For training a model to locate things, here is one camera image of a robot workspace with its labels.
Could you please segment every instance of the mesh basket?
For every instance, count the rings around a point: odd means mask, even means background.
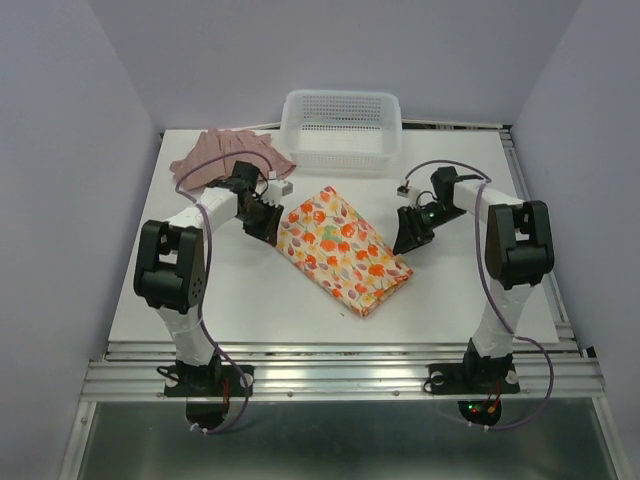
[[[400,105],[387,93],[295,90],[280,130],[296,165],[382,170],[400,153]]]

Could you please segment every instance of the floral wrapping paper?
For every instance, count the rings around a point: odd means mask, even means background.
[[[280,223],[276,248],[361,317],[413,274],[332,187],[289,213]]]

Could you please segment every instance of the white platform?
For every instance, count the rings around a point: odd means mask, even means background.
[[[140,224],[163,220],[187,201],[173,192],[169,164],[184,158],[199,130],[166,132]],[[278,131],[270,131],[278,146]],[[393,246],[397,232],[399,179],[429,159],[472,164],[494,179],[493,186],[515,195],[500,137],[486,131],[409,130],[403,132],[401,158],[383,178],[353,178],[298,169],[291,175],[294,194],[285,198],[285,214],[323,187],[332,185]],[[433,170],[412,176],[412,184],[430,187]],[[466,343],[484,308],[475,262],[473,217],[465,215],[436,230],[433,243],[405,256],[415,272],[407,286],[371,315],[361,319],[306,278],[272,247],[229,222],[214,236],[212,274],[205,299],[205,321],[222,342],[243,343]],[[110,341],[166,341],[157,314],[133,292],[134,245],[115,314]],[[550,291],[536,288],[518,328],[542,342],[558,341],[558,313]]]

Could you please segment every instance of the pink cloth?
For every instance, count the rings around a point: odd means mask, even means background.
[[[193,170],[198,165],[202,165],[207,160],[219,157],[225,153],[238,152],[241,150],[253,150],[267,157],[273,169],[276,171],[278,178],[285,178],[295,168],[293,162],[284,158],[280,152],[271,146],[270,134],[256,135],[250,130],[218,130],[214,127],[206,132],[202,132],[195,147],[193,147],[187,156],[183,160],[172,162],[169,169],[173,172],[173,178],[179,180],[190,170]],[[269,167],[264,160],[255,155],[243,153],[207,165],[187,177],[182,183],[182,186],[187,190],[193,190],[217,178],[228,177],[231,175],[233,166],[238,160],[252,163],[267,177]]]

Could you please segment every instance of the purple cable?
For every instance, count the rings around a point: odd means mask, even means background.
[[[182,185],[182,182],[185,181],[185,179],[187,177],[189,177],[189,175],[194,174],[195,172],[197,172],[198,170],[200,170],[201,168],[206,167],[207,165],[211,165],[212,163],[215,162],[219,162],[220,160],[224,160],[225,158],[234,156],[234,155],[240,155],[240,154],[250,154],[250,155],[256,155],[260,158],[262,158],[266,164],[269,166],[269,170],[273,170],[273,166],[271,165],[271,162],[269,161],[269,159],[267,157],[265,157],[264,155],[262,155],[261,153],[258,152],[254,152],[253,150],[240,150],[237,152],[230,152],[230,153],[225,153],[224,155],[220,155],[216,158],[213,158],[211,160],[207,160],[206,162],[198,165],[197,167],[193,168],[192,170],[190,170],[189,172],[187,172],[184,176],[182,176],[177,182],[176,182],[176,188],[175,191],[177,194],[182,195],[183,197],[185,197],[186,199],[188,199],[189,201],[191,201],[196,208],[200,211],[200,213],[202,214],[202,219],[204,222],[204,226],[205,226],[205,231],[206,231],[206,236],[207,236],[207,262],[206,262],[206,266],[205,266],[205,273],[204,273],[204,291],[206,292],[207,290],[207,285],[209,284],[209,273],[211,272],[211,259],[213,257],[213,232],[211,231],[211,222],[209,222],[209,216],[207,215],[207,211],[205,210],[205,208],[200,205],[198,203],[198,199],[195,198],[193,195],[191,195],[189,192],[186,192],[184,190],[180,190],[180,185]],[[202,296],[202,301],[198,304],[198,319],[200,320],[200,328],[202,329],[202,333],[204,333],[204,336],[207,338],[207,340],[209,341],[209,343],[213,346],[213,348],[215,349],[215,351],[217,351],[227,362],[229,362],[229,364],[235,369],[235,371],[240,375],[240,378],[245,378],[244,377],[244,372],[242,371],[242,369],[240,368],[240,366],[224,351],[222,350],[222,348],[220,348],[220,345],[218,345],[218,342],[216,342],[213,337],[211,336],[211,334],[209,333],[209,330],[207,330],[207,326],[204,323],[204,314],[203,314],[203,305],[204,305],[204,294]],[[240,418],[242,417],[242,415],[244,415],[245,410],[247,409],[247,405],[249,404],[249,385],[247,384],[246,380],[245,380],[245,385],[244,385],[244,392],[245,392],[245,397],[244,397],[244,402],[242,404],[242,408],[240,409],[240,412],[238,412],[238,414],[233,418],[233,420],[231,420],[230,422],[216,427],[212,430],[204,430],[202,428],[200,428],[199,426],[195,426],[194,424],[190,424],[191,428],[195,428],[196,430],[198,430],[199,432],[205,434],[205,435],[215,435],[218,433],[224,433],[226,431],[228,431],[231,427],[233,427],[236,423],[238,423],[238,421],[240,420]]]
[[[481,170],[472,167],[471,165],[467,165],[466,163],[462,163],[462,162],[456,162],[454,160],[429,160],[426,162],[422,162],[421,164],[413,167],[411,170],[409,170],[409,173],[407,173],[405,175],[405,179],[408,180],[409,176],[411,176],[412,173],[414,173],[416,170],[425,167],[427,165],[433,165],[433,164],[447,164],[447,165],[456,165],[459,167],[464,167],[464,168],[468,168],[469,170],[477,173],[478,175],[481,175],[484,179],[485,179],[485,183],[480,185],[480,188],[478,188],[478,194],[476,195],[476,202],[475,202],[475,208],[474,208],[474,216],[475,216],[475,221],[474,221],[474,232],[475,232],[475,246],[476,246],[476,261],[478,264],[478,273],[480,274],[480,283],[482,284],[482,290],[484,291],[485,296],[487,297],[487,301],[489,302],[489,304],[491,305],[491,308],[493,309],[493,311],[495,312],[496,316],[498,317],[498,320],[500,320],[500,323],[502,324],[502,326],[504,327],[504,329],[510,334],[513,335],[513,337],[517,340],[521,340],[524,342],[528,342],[530,344],[532,344],[533,346],[535,346],[538,350],[540,350],[540,352],[542,353],[542,355],[544,355],[545,360],[547,361],[547,365],[549,365],[549,387],[547,388],[547,393],[544,396],[544,399],[542,400],[542,403],[540,404],[540,406],[538,407],[538,409],[533,412],[531,415],[529,415],[526,418],[523,418],[522,420],[519,420],[517,422],[513,422],[513,423],[509,423],[507,425],[498,425],[498,426],[494,426],[494,427],[488,427],[487,430],[511,430],[513,428],[517,428],[520,427],[522,425],[525,425],[529,422],[531,422],[532,420],[534,420],[535,418],[538,417],[538,415],[540,415],[540,413],[547,407],[548,403],[549,403],[549,399],[551,398],[551,393],[553,392],[553,385],[555,383],[555,372],[553,370],[553,362],[551,361],[551,356],[549,355],[549,352],[547,352],[547,350],[542,346],[541,343],[539,343],[538,341],[534,340],[533,338],[529,338],[529,337],[521,337],[516,335],[516,333],[513,331],[513,329],[511,328],[511,326],[509,325],[509,323],[507,322],[506,318],[504,318],[504,315],[502,314],[502,312],[500,311],[500,309],[498,308],[498,304],[496,303],[496,301],[494,300],[493,296],[491,295],[491,291],[489,290],[489,285],[487,284],[487,279],[484,276],[484,268],[482,266],[482,248],[480,245],[480,205],[482,203],[482,192],[484,191],[484,189],[486,188],[486,186],[491,183],[491,177],[489,177],[489,175],[487,175],[486,173],[482,172]],[[478,425],[475,423],[467,423],[465,420],[460,420],[459,418],[455,418],[455,417],[451,417],[450,415],[444,415],[443,416],[454,420],[458,423],[464,423],[464,424],[468,424],[471,426],[476,426],[479,428],[485,428],[482,425]]]

